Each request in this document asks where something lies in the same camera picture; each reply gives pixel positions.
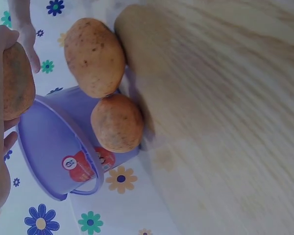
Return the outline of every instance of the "orange flower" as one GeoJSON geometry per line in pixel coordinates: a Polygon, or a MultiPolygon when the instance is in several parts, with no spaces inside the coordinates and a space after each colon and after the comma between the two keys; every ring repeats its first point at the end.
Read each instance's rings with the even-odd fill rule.
{"type": "Polygon", "coordinates": [[[170,172],[175,169],[175,165],[171,156],[168,155],[158,155],[153,159],[153,162],[156,164],[158,169],[164,169],[167,172],[170,172]]]}
{"type": "Polygon", "coordinates": [[[111,177],[106,179],[107,183],[110,183],[109,189],[111,191],[118,189],[118,193],[125,193],[125,189],[133,190],[133,182],[137,181],[137,177],[132,175],[133,169],[129,168],[125,170],[124,166],[119,166],[117,170],[110,170],[111,177]]]}
{"type": "Polygon", "coordinates": [[[64,47],[64,40],[66,36],[66,33],[60,33],[60,38],[58,38],[58,43],[60,44],[60,47],[64,47]]]}
{"type": "Polygon", "coordinates": [[[152,232],[151,230],[143,229],[143,230],[139,230],[138,235],[152,235],[152,232]]]}

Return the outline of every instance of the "potato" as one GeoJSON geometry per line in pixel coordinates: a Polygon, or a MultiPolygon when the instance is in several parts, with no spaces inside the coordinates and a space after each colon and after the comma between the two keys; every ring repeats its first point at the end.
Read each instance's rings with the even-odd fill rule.
{"type": "Polygon", "coordinates": [[[33,104],[35,95],[28,57],[16,42],[3,52],[3,120],[18,118],[33,104]]]}
{"type": "Polygon", "coordinates": [[[116,37],[104,23],[78,20],[69,29],[64,53],[71,73],[89,96],[102,98],[119,86],[125,69],[125,56],[116,37]]]}
{"type": "Polygon", "coordinates": [[[92,111],[91,124],[99,143],[111,152],[131,151],[143,137],[142,114],[134,102],[122,94],[103,98],[92,111]]]}

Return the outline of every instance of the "teal flower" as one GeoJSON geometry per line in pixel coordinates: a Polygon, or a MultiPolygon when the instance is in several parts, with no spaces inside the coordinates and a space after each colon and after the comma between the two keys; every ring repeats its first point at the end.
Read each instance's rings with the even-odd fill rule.
{"type": "Polygon", "coordinates": [[[100,214],[95,214],[92,211],[89,211],[88,214],[82,214],[82,218],[78,221],[82,225],[82,232],[87,231],[88,235],[93,235],[94,232],[100,233],[100,226],[103,225],[103,222],[100,219],[100,214]]]}
{"type": "Polygon", "coordinates": [[[3,17],[1,17],[1,21],[3,22],[3,24],[9,28],[12,28],[12,23],[11,23],[11,16],[10,16],[10,12],[5,11],[3,13],[3,17]]]}
{"type": "Polygon", "coordinates": [[[42,72],[50,73],[53,71],[54,65],[53,61],[46,60],[43,62],[43,65],[41,65],[41,68],[43,69],[42,72]]]}

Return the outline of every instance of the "white tablecloth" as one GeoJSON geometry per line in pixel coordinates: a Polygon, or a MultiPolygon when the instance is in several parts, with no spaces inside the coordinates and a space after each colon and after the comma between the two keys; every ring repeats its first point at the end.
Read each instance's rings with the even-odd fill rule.
{"type": "MultiPolygon", "coordinates": [[[[63,39],[70,26],[87,16],[111,27],[124,6],[106,0],[31,1],[32,22],[37,30],[35,49],[42,65],[41,71],[34,75],[37,94],[46,95],[76,85],[63,52],[63,39]]],[[[13,26],[4,1],[0,1],[0,24],[13,26]]],[[[31,176],[17,143],[5,156],[12,188],[0,209],[0,235],[179,235],[142,167],[140,158],[146,157],[134,158],[107,172],[97,194],[71,195],[58,202],[46,195],[31,176]]]]}

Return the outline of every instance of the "wooden table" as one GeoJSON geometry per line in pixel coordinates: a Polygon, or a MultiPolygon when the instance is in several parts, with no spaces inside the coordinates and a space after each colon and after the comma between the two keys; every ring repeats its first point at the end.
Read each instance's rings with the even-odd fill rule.
{"type": "Polygon", "coordinates": [[[147,0],[115,28],[181,233],[294,235],[294,0],[147,0]]]}

